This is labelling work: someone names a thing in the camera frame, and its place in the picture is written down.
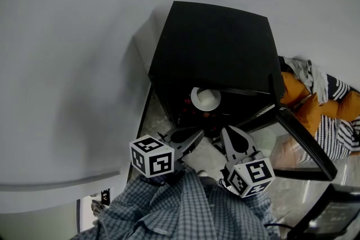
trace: white plate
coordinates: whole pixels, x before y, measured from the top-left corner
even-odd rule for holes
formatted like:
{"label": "white plate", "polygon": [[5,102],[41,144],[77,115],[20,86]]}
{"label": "white plate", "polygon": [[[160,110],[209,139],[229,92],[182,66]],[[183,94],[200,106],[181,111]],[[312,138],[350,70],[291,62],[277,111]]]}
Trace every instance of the white plate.
{"label": "white plate", "polygon": [[197,96],[197,91],[199,90],[199,87],[194,87],[191,91],[191,101],[192,104],[199,110],[201,111],[211,111],[214,110],[215,108],[217,108],[220,104],[221,101],[221,93],[220,91],[217,90],[211,90],[214,94],[215,100],[210,103],[209,105],[202,105],[198,96]]}

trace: black device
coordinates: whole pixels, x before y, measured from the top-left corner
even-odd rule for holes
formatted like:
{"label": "black device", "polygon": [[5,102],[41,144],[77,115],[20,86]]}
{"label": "black device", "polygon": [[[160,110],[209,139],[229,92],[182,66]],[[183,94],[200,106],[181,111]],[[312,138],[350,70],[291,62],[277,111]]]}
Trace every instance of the black device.
{"label": "black device", "polygon": [[335,239],[344,235],[360,211],[358,187],[330,184],[320,199],[287,234],[287,239]]}
{"label": "black device", "polygon": [[[276,176],[335,178],[337,169],[324,150],[280,102],[284,81],[266,17],[175,1],[148,75],[176,128],[197,126],[213,144],[226,125],[250,134],[270,132],[276,141],[269,156]],[[200,109],[192,98],[197,88],[220,95],[218,105]]]}
{"label": "black device", "polygon": [[[279,101],[284,93],[271,28],[266,17],[227,7],[175,1],[149,71],[169,120],[220,135]],[[220,105],[201,111],[194,87],[221,92]]]}

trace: plaid shirt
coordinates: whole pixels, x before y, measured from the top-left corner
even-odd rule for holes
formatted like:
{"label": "plaid shirt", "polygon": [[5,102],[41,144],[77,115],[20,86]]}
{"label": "plaid shirt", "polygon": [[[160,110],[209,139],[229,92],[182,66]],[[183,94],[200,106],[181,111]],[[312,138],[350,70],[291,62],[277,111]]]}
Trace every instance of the plaid shirt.
{"label": "plaid shirt", "polygon": [[[195,171],[174,186],[131,180],[99,216],[99,240],[116,239],[279,239],[265,193],[239,199],[215,184],[206,197]],[[97,227],[73,239],[94,240]]]}

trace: blue checkered shirt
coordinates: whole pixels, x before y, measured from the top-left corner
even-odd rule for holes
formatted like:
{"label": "blue checkered shirt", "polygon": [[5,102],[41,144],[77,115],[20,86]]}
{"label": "blue checkered shirt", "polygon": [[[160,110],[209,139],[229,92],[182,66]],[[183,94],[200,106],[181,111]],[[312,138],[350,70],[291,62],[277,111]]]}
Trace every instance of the blue checkered shirt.
{"label": "blue checkered shirt", "polygon": [[131,180],[99,216],[97,227],[73,239],[279,239],[266,193],[239,199],[215,184],[206,197],[199,177],[187,170],[174,186]]}

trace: white cloth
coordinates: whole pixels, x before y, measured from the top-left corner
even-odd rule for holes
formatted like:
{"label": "white cloth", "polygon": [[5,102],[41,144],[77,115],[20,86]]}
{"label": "white cloth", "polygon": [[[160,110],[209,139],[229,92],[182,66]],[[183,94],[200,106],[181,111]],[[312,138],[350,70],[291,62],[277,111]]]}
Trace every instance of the white cloth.
{"label": "white cloth", "polygon": [[299,79],[311,93],[317,93],[319,103],[328,100],[328,82],[326,73],[322,73],[310,60],[298,60],[284,57],[284,62],[290,66],[295,78]]}

